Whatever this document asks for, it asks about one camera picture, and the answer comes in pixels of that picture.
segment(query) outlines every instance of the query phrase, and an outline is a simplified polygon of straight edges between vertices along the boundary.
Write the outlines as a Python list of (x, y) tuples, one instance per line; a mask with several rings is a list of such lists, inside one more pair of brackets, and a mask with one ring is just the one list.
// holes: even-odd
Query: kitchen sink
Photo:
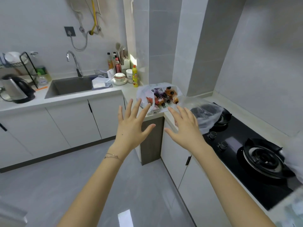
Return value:
[(92, 90), (92, 80), (97, 75), (53, 80), (45, 99)]

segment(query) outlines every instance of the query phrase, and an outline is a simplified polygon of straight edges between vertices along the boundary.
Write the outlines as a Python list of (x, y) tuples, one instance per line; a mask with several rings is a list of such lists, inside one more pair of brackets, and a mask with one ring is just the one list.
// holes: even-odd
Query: gray tile floor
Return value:
[[(0, 196), (28, 211), (27, 227), (55, 226), (112, 143), (2, 173)], [(135, 150), (120, 168), (98, 227), (128, 226), (118, 218), (127, 210), (134, 227), (194, 227), (162, 161), (141, 166)]]

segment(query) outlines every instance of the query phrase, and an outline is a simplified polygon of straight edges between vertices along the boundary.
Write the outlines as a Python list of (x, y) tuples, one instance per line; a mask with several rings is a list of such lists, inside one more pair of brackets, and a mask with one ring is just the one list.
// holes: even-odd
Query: white countertop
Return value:
[[(93, 90), (93, 91), (85, 91), (70, 95), (58, 96), (49, 99), (45, 99), (45, 95), (49, 88), (42, 89), (36, 91), (35, 96), (36, 98), (30, 102), (23, 103), (23, 104), (16, 104), (12, 102), (5, 102), (0, 100), (0, 116), (5, 116), (7, 114), (14, 114), (14, 113), (22, 113), (25, 110), (34, 110), (36, 108), (41, 107), (49, 107), (58, 104), (68, 103), (68, 102), (75, 102), (80, 99), (89, 99), (94, 97), (103, 97), (106, 95), (110, 95), (113, 93), (121, 92), (128, 102), (130, 99), (134, 99), (136, 101), (136, 92), (138, 88), (134, 88), (132, 84), (125, 84), (122, 86), (113, 86), (112, 88), (106, 88), (101, 90)], [(263, 120), (257, 118), (250, 112), (244, 110), (237, 104), (233, 103), (229, 99), (225, 98), (224, 96), (214, 92), (211, 97), (205, 98), (209, 102), (215, 102), (218, 105), (226, 108), (230, 113), (233, 114), (237, 119), (243, 122), (245, 125), (253, 129), (255, 132), (260, 134), (262, 137), (267, 139), (270, 142), (275, 143), (278, 146), (283, 146), (283, 142), (288, 138), (284, 133), (280, 132), (273, 126), (269, 125), (268, 123), (264, 122)], [(170, 112), (158, 113), (158, 114), (151, 114), (146, 116), (146, 120), (159, 118), (164, 116), (165, 119), (170, 124), (172, 130), (174, 132), (178, 132), (178, 128), (175, 126), (175, 121)], [(272, 221), (276, 222), (279, 220), (286, 219), (284, 214), (284, 207), (293, 202), (294, 198), (303, 192), (303, 188), (300, 188), (290, 194), (287, 198), (285, 198), (282, 202), (276, 205), (272, 210), (269, 212), (263, 208), (263, 206), (252, 196), (252, 194), (245, 188), (248, 194), (255, 200), (257, 204), (264, 210), (264, 212), (271, 218)]]

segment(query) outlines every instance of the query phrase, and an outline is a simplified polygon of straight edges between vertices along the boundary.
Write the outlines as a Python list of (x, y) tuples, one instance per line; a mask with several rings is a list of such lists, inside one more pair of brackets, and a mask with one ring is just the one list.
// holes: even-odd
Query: wall switch plate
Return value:
[(72, 26), (64, 26), (64, 29), (65, 29), (66, 35), (67, 35), (68, 37), (70, 37), (70, 35), (68, 34), (68, 31), (71, 32), (71, 36), (72, 36), (72, 37), (75, 37), (75, 36), (76, 36), (74, 27), (72, 27)]

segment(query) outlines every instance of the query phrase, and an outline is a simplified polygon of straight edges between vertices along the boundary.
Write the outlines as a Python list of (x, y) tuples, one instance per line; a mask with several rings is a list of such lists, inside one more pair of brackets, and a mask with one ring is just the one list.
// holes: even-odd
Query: faucet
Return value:
[(77, 61), (77, 59), (75, 57), (75, 54), (72, 51), (70, 51), (70, 50), (67, 51), (67, 53), (66, 53), (66, 60), (69, 61), (69, 54), (71, 54), (74, 57), (74, 61), (75, 61), (75, 64), (76, 64), (76, 70), (77, 70), (78, 77), (83, 78), (82, 73), (81, 73), (80, 68), (79, 68), (79, 65), (78, 65), (78, 61)]

